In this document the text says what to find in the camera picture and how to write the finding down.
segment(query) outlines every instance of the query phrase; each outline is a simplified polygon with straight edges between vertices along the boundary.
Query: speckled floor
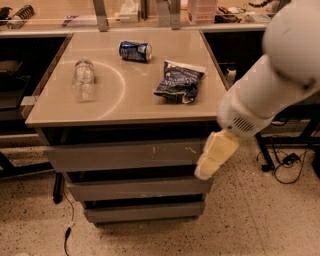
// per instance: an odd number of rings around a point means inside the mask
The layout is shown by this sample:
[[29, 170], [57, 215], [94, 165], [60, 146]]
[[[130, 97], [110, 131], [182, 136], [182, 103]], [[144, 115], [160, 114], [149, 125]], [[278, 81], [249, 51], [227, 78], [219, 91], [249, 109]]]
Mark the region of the speckled floor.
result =
[[[34, 140], [3, 151], [15, 164], [45, 159], [41, 144], [28, 147]], [[287, 152], [300, 155], [303, 150]], [[198, 219], [96, 227], [66, 191], [75, 209], [69, 255], [320, 255], [320, 180], [311, 168], [313, 153], [306, 154], [301, 178], [293, 185], [280, 184], [271, 172], [260, 171], [258, 153], [253, 138], [243, 141], [216, 173]], [[279, 176], [293, 178], [299, 167], [281, 170]], [[0, 180], [0, 255], [66, 255], [64, 234], [72, 210], [65, 198], [58, 205], [52, 201], [54, 179], [53, 172], [46, 172]]]

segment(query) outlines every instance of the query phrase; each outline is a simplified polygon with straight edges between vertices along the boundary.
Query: cable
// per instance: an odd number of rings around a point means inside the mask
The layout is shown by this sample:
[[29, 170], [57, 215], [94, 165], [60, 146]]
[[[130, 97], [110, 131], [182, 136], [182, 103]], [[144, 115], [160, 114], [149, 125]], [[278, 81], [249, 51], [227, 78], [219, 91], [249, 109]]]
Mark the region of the cable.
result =
[[65, 237], [64, 237], [64, 252], [66, 253], [67, 256], [69, 256], [68, 250], [67, 250], [67, 242], [68, 242], [68, 238], [70, 237], [70, 234], [71, 234], [72, 226], [74, 224], [74, 222], [73, 222], [73, 220], [74, 220], [74, 207], [73, 207], [72, 202], [67, 197], [65, 191], [63, 191], [63, 195], [67, 199], [67, 201], [69, 202], [71, 209], [72, 209], [71, 223], [70, 223], [69, 227], [67, 228], [66, 233], [65, 233]]
[[282, 162], [282, 163], [279, 164], [279, 165], [277, 166], [277, 168], [274, 170], [274, 173], [273, 173], [273, 174], [274, 174], [274, 177], [276, 178], [276, 180], [279, 181], [281, 184], [286, 184], [286, 185], [296, 183], [296, 182], [299, 180], [300, 176], [301, 176], [302, 169], [303, 169], [303, 165], [304, 165], [304, 160], [305, 160], [306, 154], [307, 154], [307, 152], [308, 152], [309, 150], [310, 150], [310, 149], [305, 148], [304, 153], [302, 153], [302, 154], [300, 155], [300, 157], [298, 157], [296, 154], [291, 154], [291, 155], [295, 155], [295, 156], [297, 157], [297, 158], [291, 158], [291, 160], [292, 160], [292, 165], [291, 165], [291, 167], [292, 167], [293, 164], [294, 164], [295, 162], [297, 162], [297, 161], [301, 163], [301, 167], [300, 167], [298, 176], [297, 176], [295, 179], [293, 179], [292, 181], [284, 182], [284, 181], [282, 181], [282, 180], [280, 180], [280, 179], [278, 178], [278, 176], [277, 176], [277, 171], [280, 169], [280, 167], [285, 166], [285, 164], [286, 164], [285, 162]]

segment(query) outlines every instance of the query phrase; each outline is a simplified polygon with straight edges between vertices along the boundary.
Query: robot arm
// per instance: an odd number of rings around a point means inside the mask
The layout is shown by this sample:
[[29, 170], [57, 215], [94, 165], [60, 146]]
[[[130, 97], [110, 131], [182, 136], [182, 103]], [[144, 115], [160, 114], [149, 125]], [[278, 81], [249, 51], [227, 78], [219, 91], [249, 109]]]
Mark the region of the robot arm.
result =
[[272, 19], [263, 38], [264, 55], [238, 80], [218, 106], [221, 132], [212, 133], [195, 176], [209, 179], [240, 145], [284, 108], [320, 90], [320, 3], [296, 0]]

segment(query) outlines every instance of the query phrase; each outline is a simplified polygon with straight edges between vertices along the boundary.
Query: drawer front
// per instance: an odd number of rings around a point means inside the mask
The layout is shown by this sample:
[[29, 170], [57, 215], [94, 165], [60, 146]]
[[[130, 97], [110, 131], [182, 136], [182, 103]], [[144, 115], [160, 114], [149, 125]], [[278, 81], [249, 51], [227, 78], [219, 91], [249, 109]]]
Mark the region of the drawer front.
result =
[[110, 170], [195, 164], [202, 139], [139, 141], [50, 147], [46, 153], [57, 172]]
[[103, 223], [199, 216], [203, 213], [204, 207], [204, 202], [193, 202], [171, 205], [90, 209], [84, 210], [84, 213], [89, 222]]
[[70, 183], [67, 186], [76, 201], [98, 201], [207, 194], [210, 192], [211, 185], [212, 180], [201, 181], [195, 177], [175, 177]]

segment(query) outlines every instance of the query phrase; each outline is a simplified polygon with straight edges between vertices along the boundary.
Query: plastic bottle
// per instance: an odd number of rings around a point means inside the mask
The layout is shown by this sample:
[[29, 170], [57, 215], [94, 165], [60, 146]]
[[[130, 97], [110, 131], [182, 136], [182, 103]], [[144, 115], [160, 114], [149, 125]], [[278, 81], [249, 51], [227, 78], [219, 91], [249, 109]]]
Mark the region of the plastic bottle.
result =
[[234, 84], [236, 75], [237, 75], [237, 70], [235, 66], [230, 66], [227, 68], [226, 80], [230, 87]]
[[31, 5], [25, 5], [18, 12], [16, 12], [12, 19], [7, 22], [7, 27], [9, 29], [18, 29], [23, 26], [23, 24], [34, 15], [34, 10]]
[[95, 99], [94, 66], [91, 60], [82, 58], [77, 61], [72, 89], [77, 101], [93, 101]]

